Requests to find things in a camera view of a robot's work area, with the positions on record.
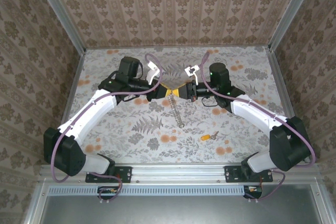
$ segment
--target floral wallpaper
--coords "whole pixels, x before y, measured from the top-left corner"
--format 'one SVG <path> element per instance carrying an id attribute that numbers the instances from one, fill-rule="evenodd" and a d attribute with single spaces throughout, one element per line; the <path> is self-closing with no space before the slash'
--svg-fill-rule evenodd
<path id="1" fill-rule="evenodd" d="M 0 0 L 0 223 L 21 223 L 79 56 L 47 0 Z"/>
<path id="2" fill-rule="evenodd" d="M 267 44 L 290 0 L 61 0 L 88 48 Z"/>
<path id="3" fill-rule="evenodd" d="M 304 0 L 276 55 L 336 203 L 336 0 Z"/>
<path id="4" fill-rule="evenodd" d="M 234 85 L 256 102 L 283 114 L 264 47 L 87 50 L 71 114 L 88 102 L 98 84 L 118 69 L 124 56 L 144 62 L 147 52 L 154 54 L 164 68 L 163 83 L 174 89 L 190 81 L 184 69 L 200 64 L 207 50 L 211 53 L 205 66 L 208 77 L 210 64 L 222 62 L 229 69 Z M 145 64 L 144 76 L 148 70 Z M 104 154 L 117 163 L 218 163 L 240 162 L 268 148 L 268 137 L 243 118 L 218 106 L 204 107 L 200 99 L 194 103 L 174 99 L 185 124 L 182 129 L 177 126 L 167 98 L 148 102 L 143 95 L 121 102 L 108 112 L 85 138 L 82 149 L 86 153 Z M 215 100 L 204 103 L 213 105 Z M 201 141 L 201 136 L 216 131 L 219 133 L 215 140 Z"/>

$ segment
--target patterned wall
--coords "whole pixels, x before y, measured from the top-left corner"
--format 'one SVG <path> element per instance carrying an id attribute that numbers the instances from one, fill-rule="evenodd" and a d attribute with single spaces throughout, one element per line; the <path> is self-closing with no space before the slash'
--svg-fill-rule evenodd
<path id="1" fill-rule="evenodd" d="M 267 44 L 290 0 L 61 0 L 86 47 Z"/>
<path id="2" fill-rule="evenodd" d="M 336 202 L 336 0 L 304 0 L 276 55 Z"/>
<path id="3" fill-rule="evenodd" d="M 20 223 L 78 63 L 47 0 L 0 0 L 0 223 Z"/>

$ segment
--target yellow object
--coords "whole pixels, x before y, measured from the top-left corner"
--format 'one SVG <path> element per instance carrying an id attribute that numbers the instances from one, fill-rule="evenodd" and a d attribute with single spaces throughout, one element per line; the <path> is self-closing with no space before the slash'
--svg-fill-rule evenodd
<path id="1" fill-rule="evenodd" d="M 211 138 L 210 135 L 204 135 L 204 136 L 201 137 L 201 140 L 202 140 L 202 141 L 205 141 L 205 140 L 208 140 L 208 139 L 210 139 L 210 138 Z"/>
<path id="2" fill-rule="evenodd" d="M 167 91 L 166 91 L 166 96 L 165 97 L 167 97 L 168 95 L 170 95 L 172 93 L 172 90 L 171 89 L 167 89 Z"/>
<path id="3" fill-rule="evenodd" d="M 173 94 L 176 95 L 177 97 L 180 97 L 180 96 L 179 96 L 179 93 L 178 93 L 178 92 L 179 92 L 178 90 L 179 90 L 179 89 L 174 89 L 172 92 L 173 92 Z"/>
<path id="4" fill-rule="evenodd" d="M 171 94 L 173 94 L 173 95 L 175 95 L 175 96 L 177 96 L 177 97 L 180 97 L 178 94 L 179 91 L 178 91 L 178 89 L 174 89 L 174 90 L 171 90 L 171 89 L 167 89 L 167 91 L 166 91 L 166 96 L 165 97 L 167 97 L 168 95 L 171 95 Z"/>

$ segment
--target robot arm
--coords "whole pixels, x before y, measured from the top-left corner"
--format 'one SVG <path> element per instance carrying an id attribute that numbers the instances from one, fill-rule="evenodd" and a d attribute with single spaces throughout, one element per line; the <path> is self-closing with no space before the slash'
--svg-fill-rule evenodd
<path id="1" fill-rule="evenodd" d="M 152 62 L 149 63 L 151 70 L 146 80 L 136 78 L 139 63 L 137 59 L 124 57 L 120 62 L 119 70 L 116 71 L 115 78 L 112 79 L 113 76 L 109 76 L 103 80 L 98 86 L 99 90 L 96 91 L 90 101 L 73 118 L 61 125 L 58 130 L 53 128 L 46 130 L 44 134 L 44 156 L 46 162 L 51 162 L 51 154 L 56 141 L 61 134 L 70 127 L 57 149 L 55 167 L 69 176 L 74 176 L 79 172 L 95 172 L 105 175 L 114 174 L 115 163 L 113 160 L 99 154 L 86 155 L 80 146 L 88 132 L 101 118 L 127 96 L 126 94 L 109 95 L 111 92 L 147 91 L 157 84 L 157 81 L 153 78 L 158 76 L 160 71 Z M 196 65 L 186 69 L 186 72 L 189 76 L 195 76 L 195 72 L 198 69 L 199 67 Z M 255 102 L 245 95 L 244 91 L 231 85 L 229 72 L 224 64 L 214 63 L 210 66 L 209 70 L 211 80 L 207 84 L 213 90 L 220 94 L 229 95 L 234 98 L 242 98 L 250 102 L 232 101 L 231 99 L 216 96 L 209 91 L 205 83 L 198 83 L 195 80 L 186 83 L 177 90 L 169 90 L 165 86 L 159 85 L 155 90 L 146 94 L 147 99 L 151 101 L 152 99 L 160 99 L 170 93 L 174 93 L 180 98 L 190 99 L 191 102 L 194 102 L 198 97 L 214 96 L 221 108 L 225 108 L 230 113 L 245 118 L 261 129 L 264 134 L 269 136 L 269 150 L 255 153 L 242 161 L 242 176 L 245 176 L 247 180 L 256 177 L 259 179 L 258 173 L 272 168 L 287 171 L 310 155 L 307 146 L 296 135 L 290 132 L 281 123 L 274 120 L 274 118 L 277 117 L 286 121 L 308 140 L 306 129 L 299 118 L 293 117 L 287 119 L 275 113 L 273 113 L 274 117 L 267 115 L 251 105 Z M 102 95 L 105 97 L 97 101 L 97 98 Z"/>
<path id="2" fill-rule="evenodd" d="M 199 69 L 199 67 L 193 66 L 192 68 L 186 68 L 185 71 L 188 76 L 191 76 L 196 75 L 195 72 L 197 69 Z M 249 103 L 238 100 L 233 101 L 214 95 L 206 87 L 205 83 L 197 83 L 194 80 L 178 89 L 180 97 L 190 99 L 191 102 L 194 102 L 198 97 L 214 96 L 221 108 L 225 108 L 230 113 L 245 118 L 262 130 L 270 140 L 269 150 L 255 153 L 242 161 L 242 176 L 245 176 L 247 179 L 254 176 L 258 177 L 258 173 L 273 168 L 288 171 L 310 155 L 307 145 L 293 132 L 275 120 L 277 117 L 282 121 L 287 122 L 287 124 L 298 131 L 309 142 L 307 131 L 299 118 L 294 116 L 293 118 L 288 119 L 263 108 L 265 111 L 269 112 L 269 114 L 273 115 L 270 116 L 257 109 L 255 106 L 252 106 L 252 103 L 256 104 L 256 102 L 247 96 L 244 91 L 231 85 L 229 72 L 223 63 L 214 63 L 210 65 L 209 71 L 210 82 L 207 84 L 214 91 L 233 98 L 249 101 Z"/>
<path id="3" fill-rule="evenodd" d="M 85 154 L 81 150 L 83 140 L 92 128 L 111 109 L 117 106 L 127 95 L 110 95 L 112 92 L 138 92 L 150 90 L 157 83 L 154 77 L 159 76 L 160 70 L 153 63 L 149 62 L 149 71 L 145 80 L 135 78 L 138 71 L 139 60 L 131 57 L 124 57 L 116 72 L 103 80 L 98 86 L 90 101 L 66 123 L 57 130 L 48 128 L 44 133 L 44 158 L 51 163 L 54 146 L 61 134 L 66 131 L 57 149 L 55 156 L 55 167 L 69 176 L 78 173 L 97 173 L 113 175 L 114 161 L 102 155 Z M 156 90 L 148 94 L 148 99 L 161 98 L 166 94 L 167 88 L 159 85 Z"/>

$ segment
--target key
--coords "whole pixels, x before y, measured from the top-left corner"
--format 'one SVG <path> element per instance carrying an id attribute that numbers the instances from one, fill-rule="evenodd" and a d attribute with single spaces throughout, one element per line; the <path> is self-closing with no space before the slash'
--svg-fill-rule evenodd
<path id="1" fill-rule="evenodd" d="M 219 131 L 217 131 L 215 134 L 213 134 L 213 135 L 211 136 L 211 139 L 215 140 L 215 139 L 216 139 L 216 136 L 217 136 L 218 133 L 219 133 Z"/>

